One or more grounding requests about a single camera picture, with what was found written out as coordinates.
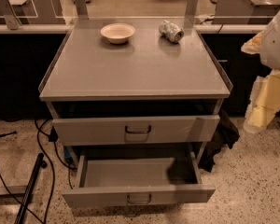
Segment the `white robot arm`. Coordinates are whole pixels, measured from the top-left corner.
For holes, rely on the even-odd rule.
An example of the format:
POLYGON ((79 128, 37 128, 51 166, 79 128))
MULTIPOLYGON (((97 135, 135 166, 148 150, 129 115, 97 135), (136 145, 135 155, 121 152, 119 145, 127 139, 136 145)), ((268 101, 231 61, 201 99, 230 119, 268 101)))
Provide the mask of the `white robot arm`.
POLYGON ((257 76, 245 112, 244 129, 260 133, 280 111, 280 10, 263 31, 242 45, 241 51, 258 54, 260 62, 271 69, 266 77, 257 76))

